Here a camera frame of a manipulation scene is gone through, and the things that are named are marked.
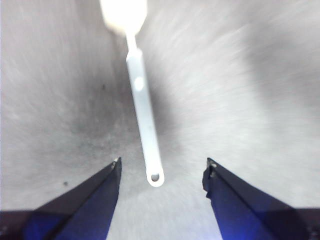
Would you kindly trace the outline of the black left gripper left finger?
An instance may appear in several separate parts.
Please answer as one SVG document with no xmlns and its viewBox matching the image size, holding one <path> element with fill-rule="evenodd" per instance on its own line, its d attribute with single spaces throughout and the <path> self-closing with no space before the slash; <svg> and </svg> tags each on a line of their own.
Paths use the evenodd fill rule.
<svg viewBox="0 0 320 240">
<path fill-rule="evenodd" d="M 105 240 L 119 197 L 121 158 L 34 210 L 0 212 L 2 240 Z"/>
</svg>

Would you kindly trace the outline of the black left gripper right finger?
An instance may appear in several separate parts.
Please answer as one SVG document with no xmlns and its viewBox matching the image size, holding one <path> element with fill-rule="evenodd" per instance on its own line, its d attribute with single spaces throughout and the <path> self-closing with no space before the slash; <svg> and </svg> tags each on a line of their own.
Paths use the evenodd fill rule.
<svg viewBox="0 0 320 240">
<path fill-rule="evenodd" d="M 318 240 L 319 208 L 295 208 L 207 158 L 203 189 L 224 240 Z"/>
</svg>

